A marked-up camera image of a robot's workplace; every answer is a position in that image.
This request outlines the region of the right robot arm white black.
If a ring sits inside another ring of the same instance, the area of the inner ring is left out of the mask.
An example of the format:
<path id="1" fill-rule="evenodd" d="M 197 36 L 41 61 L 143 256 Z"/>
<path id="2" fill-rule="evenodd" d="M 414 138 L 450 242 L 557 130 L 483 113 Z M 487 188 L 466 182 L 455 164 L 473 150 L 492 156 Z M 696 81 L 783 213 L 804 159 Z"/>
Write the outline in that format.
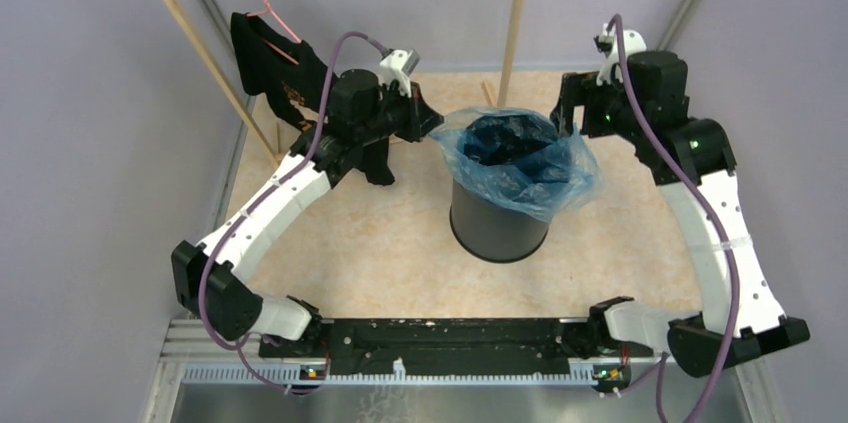
<path id="1" fill-rule="evenodd" d="M 600 83 L 598 73 L 565 73 L 550 114 L 563 134 L 619 136 L 635 149 L 671 207 L 683 234 L 701 293 L 702 309 L 678 311 L 617 297 L 594 305 L 586 328 L 589 347 L 612 355 L 626 342 L 670 354 L 689 376 L 709 375 L 729 315 L 738 314 L 723 366 L 732 368 L 809 340 L 802 318 L 788 315 L 763 275 L 738 195 L 736 159 L 724 128 L 689 115 L 688 65 L 668 51 L 627 60 L 634 92 L 658 141 L 696 185 L 727 234 L 720 238 L 708 213 L 673 173 L 640 128 L 624 86 Z"/>

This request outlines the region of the black round trash bin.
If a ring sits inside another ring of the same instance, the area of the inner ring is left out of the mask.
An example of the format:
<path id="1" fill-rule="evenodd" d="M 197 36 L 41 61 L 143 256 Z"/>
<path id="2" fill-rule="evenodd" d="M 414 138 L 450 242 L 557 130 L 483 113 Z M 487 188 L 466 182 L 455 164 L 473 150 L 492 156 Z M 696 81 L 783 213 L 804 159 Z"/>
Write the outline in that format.
<path id="1" fill-rule="evenodd" d="M 550 227 L 550 222 L 476 197 L 455 180 L 449 221 L 466 251 L 493 263 L 512 263 L 530 256 L 542 245 Z"/>

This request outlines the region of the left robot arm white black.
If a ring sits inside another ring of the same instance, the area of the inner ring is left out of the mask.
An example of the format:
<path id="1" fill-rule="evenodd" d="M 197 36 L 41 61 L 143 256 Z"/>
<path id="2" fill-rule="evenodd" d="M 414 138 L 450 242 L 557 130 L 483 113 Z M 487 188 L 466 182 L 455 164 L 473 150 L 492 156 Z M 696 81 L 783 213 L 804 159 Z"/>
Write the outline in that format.
<path id="1" fill-rule="evenodd" d="M 374 185 L 392 184 L 390 139 L 417 143 L 444 121 L 418 83 L 385 84 L 362 69 L 347 70 L 331 83 L 321 111 L 322 125 L 298 137 L 236 214 L 199 242 L 182 241 L 171 253 L 178 302 L 225 349 L 238 348 L 250 334 L 264 334 L 282 339 L 297 356 L 317 350 L 317 309 L 294 297 L 263 297 L 249 288 L 249 280 L 295 219 L 349 172 L 364 173 Z"/>

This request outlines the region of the blue plastic trash bag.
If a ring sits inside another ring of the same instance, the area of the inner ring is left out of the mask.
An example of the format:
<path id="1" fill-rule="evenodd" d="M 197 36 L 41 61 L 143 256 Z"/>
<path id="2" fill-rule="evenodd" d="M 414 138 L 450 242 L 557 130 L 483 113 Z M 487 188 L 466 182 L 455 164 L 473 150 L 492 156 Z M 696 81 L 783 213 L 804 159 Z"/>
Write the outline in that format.
<path id="1" fill-rule="evenodd" d="M 429 137 L 465 190 L 545 223 L 585 206 L 602 189 L 597 159 L 582 136 L 560 133 L 534 110 L 463 108 L 447 114 Z"/>

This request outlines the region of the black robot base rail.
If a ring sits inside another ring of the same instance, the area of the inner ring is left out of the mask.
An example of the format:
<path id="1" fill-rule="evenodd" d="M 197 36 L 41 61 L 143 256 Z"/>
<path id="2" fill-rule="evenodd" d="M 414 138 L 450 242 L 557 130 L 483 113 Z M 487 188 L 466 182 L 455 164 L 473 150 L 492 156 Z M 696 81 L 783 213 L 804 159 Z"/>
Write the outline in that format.
<path id="1" fill-rule="evenodd" d="M 259 383 L 290 391 L 329 386 L 628 387 L 641 363 L 668 354 L 707 376 L 721 338 L 698 319 L 675 321 L 655 343 L 617 341 L 597 318 L 334 319 L 298 341 L 249 337 L 239 350 L 211 341 L 197 320 L 173 322 L 161 358 L 189 382 Z"/>

